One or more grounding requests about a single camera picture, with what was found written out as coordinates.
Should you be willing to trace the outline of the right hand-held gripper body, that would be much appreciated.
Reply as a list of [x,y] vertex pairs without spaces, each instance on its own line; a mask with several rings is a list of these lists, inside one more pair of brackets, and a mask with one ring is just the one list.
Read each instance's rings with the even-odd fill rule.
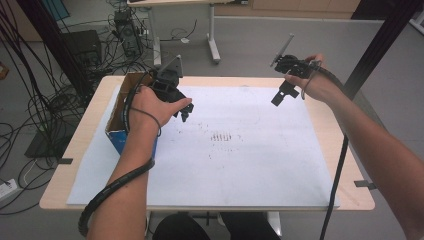
[[309,78],[313,72],[317,72],[321,68],[322,61],[317,59],[303,60],[294,55],[286,54],[286,50],[293,39],[294,34],[290,33],[288,39],[273,57],[270,67],[282,74]]

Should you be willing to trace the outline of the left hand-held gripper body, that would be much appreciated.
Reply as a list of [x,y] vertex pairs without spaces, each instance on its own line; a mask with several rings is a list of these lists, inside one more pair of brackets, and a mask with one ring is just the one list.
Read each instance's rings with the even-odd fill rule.
[[182,58],[177,55],[154,73],[153,82],[149,87],[153,89],[160,100],[174,103],[185,98],[185,95],[178,89],[182,77]]

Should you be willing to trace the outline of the blue cardboard box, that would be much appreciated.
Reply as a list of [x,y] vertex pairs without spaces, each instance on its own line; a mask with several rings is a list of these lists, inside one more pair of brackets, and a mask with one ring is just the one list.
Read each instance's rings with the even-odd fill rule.
[[139,83],[148,85],[152,81],[153,79],[148,73],[128,73],[124,77],[122,84],[116,89],[115,96],[112,98],[113,106],[110,118],[106,124],[105,133],[119,154],[122,153],[127,139],[127,127],[124,123],[126,100],[130,92]]

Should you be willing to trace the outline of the person's right hand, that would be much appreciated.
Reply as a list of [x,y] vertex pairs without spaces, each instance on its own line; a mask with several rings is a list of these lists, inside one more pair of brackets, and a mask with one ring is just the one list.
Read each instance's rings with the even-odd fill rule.
[[308,79],[286,74],[285,80],[290,84],[300,87],[306,95],[328,106],[332,106],[346,98],[336,84],[320,73]]

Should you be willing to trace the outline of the person's left hand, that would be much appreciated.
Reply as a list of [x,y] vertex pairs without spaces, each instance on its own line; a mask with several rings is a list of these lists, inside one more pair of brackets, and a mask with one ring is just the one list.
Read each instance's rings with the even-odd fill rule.
[[191,103],[191,98],[183,98],[174,103],[163,102],[151,88],[141,86],[136,90],[130,105],[130,130],[135,131],[142,126],[149,126],[159,130],[175,113]]

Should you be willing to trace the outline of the white desk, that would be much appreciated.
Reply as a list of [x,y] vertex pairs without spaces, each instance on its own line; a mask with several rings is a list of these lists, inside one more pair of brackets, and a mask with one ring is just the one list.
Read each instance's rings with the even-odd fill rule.
[[206,34],[212,60],[218,64],[221,60],[218,47],[215,41],[215,5],[226,4],[233,0],[127,0],[127,5],[131,8],[143,8],[146,10],[150,24],[150,33],[152,37],[153,48],[153,64],[155,67],[162,65],[161,59],[161,43],[157,35],[157,25],[155,23],[154,8],[158,6],[174,6],[174,5],[207,5],[209,10],[209,25]]

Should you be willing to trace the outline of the white paper sheet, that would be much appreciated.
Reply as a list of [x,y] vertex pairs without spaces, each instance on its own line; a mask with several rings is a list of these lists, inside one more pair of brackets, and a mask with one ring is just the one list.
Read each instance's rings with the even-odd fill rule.
[[276,88],[184,86],[193,113],[162,128],[150,208],[323,209],[332,180],[304,101]]

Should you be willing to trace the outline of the black metal stand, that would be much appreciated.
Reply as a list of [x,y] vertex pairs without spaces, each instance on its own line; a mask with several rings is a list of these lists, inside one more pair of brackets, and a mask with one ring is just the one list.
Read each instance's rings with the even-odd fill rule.
[[422,0],[401,0],[395,5],[344,84],[349,99],[354,99],[421,3]]

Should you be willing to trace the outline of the person's left leg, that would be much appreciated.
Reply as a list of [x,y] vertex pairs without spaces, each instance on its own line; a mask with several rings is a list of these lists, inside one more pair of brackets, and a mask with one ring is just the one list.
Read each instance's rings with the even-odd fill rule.
[[172,214],[156,227],[152,240],[211,240],[206,231],[190,216]]

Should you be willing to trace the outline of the person's leg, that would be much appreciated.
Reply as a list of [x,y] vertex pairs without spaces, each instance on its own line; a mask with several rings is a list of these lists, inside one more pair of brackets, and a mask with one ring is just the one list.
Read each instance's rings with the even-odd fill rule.
[[230,240],[281,240],[262,212],[222,212]]
[[152,240],[211,240],[206,231],[190,216],[172,214],[156,227]]

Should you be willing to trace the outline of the white table base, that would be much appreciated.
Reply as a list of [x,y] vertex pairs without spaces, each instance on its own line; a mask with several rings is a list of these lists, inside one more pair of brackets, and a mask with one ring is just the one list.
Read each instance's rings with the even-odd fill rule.
[[282,227],[281,227],[281,219],[280,214],[275,211],[267,212],[266,217],[268,220],[268,223],[272,227],[273,231],[281,237],[283,235],[282,233]]

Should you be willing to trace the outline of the person's right leg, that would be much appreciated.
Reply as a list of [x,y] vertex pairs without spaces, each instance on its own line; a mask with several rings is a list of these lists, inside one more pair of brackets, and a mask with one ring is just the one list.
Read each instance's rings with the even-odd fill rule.
[[262,212],[222,212],[230,240],[281,240]]

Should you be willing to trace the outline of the white power strip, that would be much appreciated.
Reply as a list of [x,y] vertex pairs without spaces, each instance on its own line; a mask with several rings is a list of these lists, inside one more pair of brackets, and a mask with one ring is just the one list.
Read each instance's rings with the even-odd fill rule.
[[0,201],[6,199],[18,191],[18,185],[14,179],[10,179],[0,185]]

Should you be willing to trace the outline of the black metal post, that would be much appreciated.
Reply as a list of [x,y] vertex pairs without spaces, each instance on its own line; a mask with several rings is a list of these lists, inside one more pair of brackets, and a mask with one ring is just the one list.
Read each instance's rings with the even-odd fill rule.
[[92,85],[80,69],[61,36],[56,20],[50,15],[42,0],[16,0],[24,14],[46,44],[57,63],[83,100],[91,100]]

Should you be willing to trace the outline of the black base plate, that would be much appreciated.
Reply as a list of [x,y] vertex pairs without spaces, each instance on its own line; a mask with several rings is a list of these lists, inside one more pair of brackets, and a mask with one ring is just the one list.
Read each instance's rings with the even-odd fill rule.
[[53,132],[38,131],[24,155],[28,158],[61,158],[70,140],[71,135],[62,130]]

